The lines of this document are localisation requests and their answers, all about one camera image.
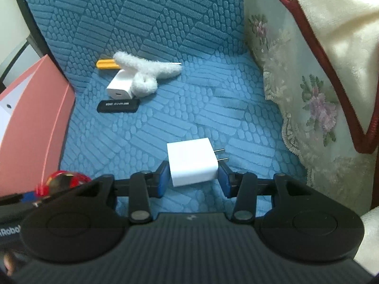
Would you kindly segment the pink storage box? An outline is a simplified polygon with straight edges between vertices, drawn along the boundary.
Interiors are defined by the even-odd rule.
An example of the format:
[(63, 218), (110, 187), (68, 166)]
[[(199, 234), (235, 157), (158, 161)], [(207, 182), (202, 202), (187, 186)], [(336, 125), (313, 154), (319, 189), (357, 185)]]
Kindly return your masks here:
[(49, 56), (1, 94), (1, 195), (29, 192), (58, 171), (75, 92)]

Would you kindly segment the cream blanket red trim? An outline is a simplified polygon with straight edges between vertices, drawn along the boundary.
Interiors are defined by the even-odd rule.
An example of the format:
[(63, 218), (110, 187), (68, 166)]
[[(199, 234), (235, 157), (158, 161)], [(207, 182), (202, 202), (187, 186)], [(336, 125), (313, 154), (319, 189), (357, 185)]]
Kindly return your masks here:
[(359, 153), (378, 147), (378, 0), (279, 0), (331, 81)]

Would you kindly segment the white USB-C charger block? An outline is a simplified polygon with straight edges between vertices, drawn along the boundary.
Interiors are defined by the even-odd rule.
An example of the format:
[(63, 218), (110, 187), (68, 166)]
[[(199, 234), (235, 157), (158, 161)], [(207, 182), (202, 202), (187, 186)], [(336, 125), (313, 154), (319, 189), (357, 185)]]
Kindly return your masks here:
[(132, 81), (134, 73), (120, 70), (108, 84), (106, 91), (111, 99), (132, 99)]

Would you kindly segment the white fluffy cloth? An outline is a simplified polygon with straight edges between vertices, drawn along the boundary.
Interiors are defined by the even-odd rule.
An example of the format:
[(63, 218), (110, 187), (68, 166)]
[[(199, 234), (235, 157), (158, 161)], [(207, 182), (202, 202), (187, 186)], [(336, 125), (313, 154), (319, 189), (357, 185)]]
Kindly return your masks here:
[(154, 94), (158, 89), (159, 80), (175, 78), (182, 72), (180, 63), (146, 60), (123, 51), (116, 52), (113, 59), (123, 70), (136, 70), (132, 81), (132, 93), (137, 98)]

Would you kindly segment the black rectangular stick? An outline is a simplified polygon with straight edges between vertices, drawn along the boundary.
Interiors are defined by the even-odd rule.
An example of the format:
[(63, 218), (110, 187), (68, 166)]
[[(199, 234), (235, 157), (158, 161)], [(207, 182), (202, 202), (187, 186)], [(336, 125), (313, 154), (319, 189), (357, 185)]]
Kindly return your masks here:
[(103, 100), (97, 106), (99, 113), (135, 113), (139, 108), (139, 99)]

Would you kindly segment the red black figurine toy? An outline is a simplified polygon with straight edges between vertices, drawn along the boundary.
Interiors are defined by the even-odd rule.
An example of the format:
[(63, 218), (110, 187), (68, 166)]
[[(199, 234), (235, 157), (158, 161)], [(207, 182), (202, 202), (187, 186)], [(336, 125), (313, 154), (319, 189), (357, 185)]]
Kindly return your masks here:
[(52, 173), (46, 182), (38, 185), (35, 189), (37, 197), (44, 197), (66, 191), (71, 188), (90, 182), (90, 177), (77, 172), (57, 171)]

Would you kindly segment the blue textured sofa cover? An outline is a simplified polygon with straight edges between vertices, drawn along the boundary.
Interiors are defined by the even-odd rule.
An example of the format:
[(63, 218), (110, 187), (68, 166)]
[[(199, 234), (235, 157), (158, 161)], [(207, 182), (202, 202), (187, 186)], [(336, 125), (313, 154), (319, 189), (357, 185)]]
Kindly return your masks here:
[(233, 170), (304, 180), (245, 47), (243, 0), (24, 1), (76, 94), (61, 169), (127, 178), (208, 138)]

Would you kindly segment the floral lace cushion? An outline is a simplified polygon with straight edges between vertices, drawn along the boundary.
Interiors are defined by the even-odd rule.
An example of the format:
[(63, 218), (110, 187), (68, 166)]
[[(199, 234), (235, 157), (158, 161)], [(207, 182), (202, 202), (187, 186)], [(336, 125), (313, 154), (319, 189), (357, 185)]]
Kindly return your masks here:
[(284, 119), (282, 137), (310, 186), (359, 215), (378, 189), (378, 147), (356, 151), (337, 93), (279, 0), (244, 0), (247, 43), (263, 71), (265, 97)]

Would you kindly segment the yellow handled screwdriver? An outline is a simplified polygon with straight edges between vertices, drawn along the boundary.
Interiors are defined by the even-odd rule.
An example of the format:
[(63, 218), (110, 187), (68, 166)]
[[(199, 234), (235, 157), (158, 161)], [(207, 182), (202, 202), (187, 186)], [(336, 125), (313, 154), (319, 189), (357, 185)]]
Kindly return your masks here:
[(117, 63), (115, 63), (113, 59), (98, 60), (96, 63), (96, 68), (103, 69), (103, 70), (121, 69), (121, 67)]

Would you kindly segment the white plug charger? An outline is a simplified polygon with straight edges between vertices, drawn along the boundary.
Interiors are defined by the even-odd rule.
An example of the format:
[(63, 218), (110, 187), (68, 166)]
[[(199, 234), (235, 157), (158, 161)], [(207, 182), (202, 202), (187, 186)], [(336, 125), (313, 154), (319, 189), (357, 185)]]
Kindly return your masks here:
[(215, 149), (208, 138), (167, 143), (166, 147), (174, 187), (215, 180), (219, 162), (228, 160), (217, 158), (225, 149)]

